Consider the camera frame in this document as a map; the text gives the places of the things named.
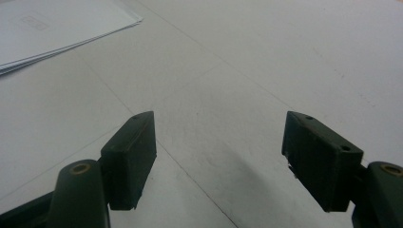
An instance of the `black plastic part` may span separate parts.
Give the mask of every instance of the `black plastic part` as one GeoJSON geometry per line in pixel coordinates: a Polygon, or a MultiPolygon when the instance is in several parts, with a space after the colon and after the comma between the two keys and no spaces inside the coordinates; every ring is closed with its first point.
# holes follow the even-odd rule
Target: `black plastic part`
{"type": "Polygon", "coordinates": [[[45,228],[52,193],[27,202],[0,216],[0,227],[45,228]]]}
{"type": "Polygon", "coordinates": [[[156,157],[152,111],[130,118],[107,142],[99,162],[111,210],[136,208],[156,157]]]}
{"type": "Polygon", "coordinates": [[[289,111],[281,153],[324,211],[347,210],[361,149],[315,118],[289,111]]]}
{"type": "Polygon", "coordinates": [[[101,167],[83,160],[64,167],[53,192],[47,228],[108,228],[101,167]]]}
{"type": "Polygon", "coordinates": [[[382,227],[403,227],[403,168],[372,162],[366,178],[368,195],[382,227]]]}

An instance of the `screw hole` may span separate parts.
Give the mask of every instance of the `screw hole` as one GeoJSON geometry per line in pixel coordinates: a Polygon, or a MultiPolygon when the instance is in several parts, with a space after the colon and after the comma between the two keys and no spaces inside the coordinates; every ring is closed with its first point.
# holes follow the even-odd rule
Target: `screw hole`
{"type": "Polygon", "coordinates": [[[91,165],[87,163],[79,163],[76,164],[74,167],[70,168],[70,173],[72,175],[79,175],[88,171],[90,167],[91,165]]]}
{"type": "Polygon", "coordinates": [[[344,150],[344,151],[350,151],[350,150],[352,150],[350,147],[348,147],[348,146],[346,146],[346,145],[342,145],[342,146],[341,146],[341,149],[344,150]]]}
{"type": "Polygon", "coordinates": [[[380,167],[387,173],[398,177],[403,177],[403,170],[401,168],[390,166],[388,164],[382,164],[380,167]]]}

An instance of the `paper sheet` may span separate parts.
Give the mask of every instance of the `paper sheet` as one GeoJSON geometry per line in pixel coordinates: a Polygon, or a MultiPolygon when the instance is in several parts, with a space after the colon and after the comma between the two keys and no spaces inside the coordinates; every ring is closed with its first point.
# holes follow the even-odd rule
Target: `paper sheet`
{"type": "Polygon", "coordinates": [[[3,2],[0,74],[137,25],[141,20],[113,0],[3,2]]]}

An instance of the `white table surface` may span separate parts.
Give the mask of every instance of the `white table surface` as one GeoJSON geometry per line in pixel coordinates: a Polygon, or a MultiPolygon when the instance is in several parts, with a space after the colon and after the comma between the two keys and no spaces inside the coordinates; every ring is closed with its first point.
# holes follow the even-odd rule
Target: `white table surface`
{"type": "Polygon", "coordinates": [[[0,77],[0,213],[155,111],[158,158],[118,227],[352,227],[280,155],[287,110],[403,164],[403,3],[125,0],[134,27],[0,77]]]}

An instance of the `white paper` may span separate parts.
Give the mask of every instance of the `white paper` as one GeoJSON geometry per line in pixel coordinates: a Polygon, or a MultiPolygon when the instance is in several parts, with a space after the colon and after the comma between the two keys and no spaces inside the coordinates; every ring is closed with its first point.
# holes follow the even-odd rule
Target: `white paper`
{"type": "Polygon", "coordinates": [[[0,4],[0,74],[137,25],[111,0],[14,0],[0,4]]]}

